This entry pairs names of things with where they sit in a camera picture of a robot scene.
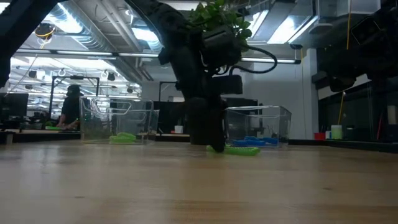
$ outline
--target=computer monitor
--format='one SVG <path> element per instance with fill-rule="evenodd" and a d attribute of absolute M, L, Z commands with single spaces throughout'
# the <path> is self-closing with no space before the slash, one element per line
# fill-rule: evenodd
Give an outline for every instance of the computer monitor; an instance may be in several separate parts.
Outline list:
<path fill-rule="evenodd" d="M 28 93 L 0 93 L 0 115 L 26 116 Z"/>

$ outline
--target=clear plastic bin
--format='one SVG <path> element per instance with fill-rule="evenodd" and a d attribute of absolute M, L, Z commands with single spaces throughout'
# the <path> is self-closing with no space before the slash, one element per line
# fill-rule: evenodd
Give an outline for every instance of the clear plastic bin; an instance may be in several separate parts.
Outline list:
<path fill-rule="evenodd" d="M 292 113 L 282 106 L 226 109 L 227 143 L 234 146 L 280 147 L 289 141 Z"/>
<path fill-rule="evenodd" d="M 81 97 L 81 140 L 95 144 L 152 143 L 159 117 L 153 107 L 151 100 Z"/>

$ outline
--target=black cable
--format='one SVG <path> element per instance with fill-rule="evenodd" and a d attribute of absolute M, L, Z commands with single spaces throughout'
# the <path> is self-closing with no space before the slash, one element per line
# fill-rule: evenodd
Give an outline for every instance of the black cable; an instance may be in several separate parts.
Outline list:
<path fill-rule="evenodd" d="M 216 75 L 224 75 L 228 72 L 228 70 L 229 70 L 229 65 L 227 65 L 227 67 L 224 69 L 223 73 L 220 73 L 221 69 L 218 68 L 216 71 L 217 72 Z"/>
<path fill-rule="evenodd" d="M 242 71 L 253 73 L 253 74 L 264 74 L 264 73 L 268 73 L 268 72 L 272 71 L 273 69 L 276 68 L 276 66 L 278 66 L 278 59 L 275 57 L 275 55 L 271 54 L 270 52 L 268 52 L 268 51 L 266 51 L 264 49 L 260 49 L 258 47 L 253 47 L 253 46 L 244 46 L 244 47 L 247 48 L 247 49 L 256 50 L 258 52 L 261 52 L 261 53 L 264 53 L 264 54 L 270 56 L 272 59 L 274 59 L 274 65 L 271 68 L 269 68 L 267 70 L 264 70 L 264 71 L 253 71 L 253 70 L 241 67 L 239 65 L 234 65 L 229 70 L 229 75 L 233 74 L 235 68 L 238 68 L 238 69 L 240 69 Z"/>

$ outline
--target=white cup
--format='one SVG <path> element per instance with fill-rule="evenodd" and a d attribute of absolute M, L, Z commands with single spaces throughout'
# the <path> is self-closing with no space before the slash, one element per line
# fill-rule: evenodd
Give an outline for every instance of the white cup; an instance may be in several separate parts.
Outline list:
<path fill-rule="evenodd" d="M 180 125 L 174 126 L 174 131 L 176 134 L 182 134 L 184 132 L 184 127 Z"/>
<path fill-rule="evenodd" d="M 331 139 L 331 131 L 326 131 L 326 139 Z"/>

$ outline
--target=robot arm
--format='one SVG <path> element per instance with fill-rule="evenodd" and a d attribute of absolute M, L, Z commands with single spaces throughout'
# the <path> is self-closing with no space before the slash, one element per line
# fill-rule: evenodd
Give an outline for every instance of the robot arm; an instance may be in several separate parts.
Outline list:
<path fill-rule="evenodd" d="M 225 142 L 223 111 L 226 104 L 221 100 L 220 93 L 241 93 L 242 81 L 240 76 L 234 75 L 224 77 L 221 81 L 212 78 L 213 74 L 205 70 L 234 65 L 239 61 L 241 48 L 233 33 L 226 27 L 214 32 L 188 28 L 189 22 L 181 13 L 155 0 L 126 2 L 147 22 L 164 46 L 159 60 L 161 64 L 170 62 L 178 89 L 185 98 L 182 109 L 188 116 L 191 143 L 211 144 L 222 152 Z M 229 83 L 228 90 L 223 91 L 223 84 L 220 83 Z"/>

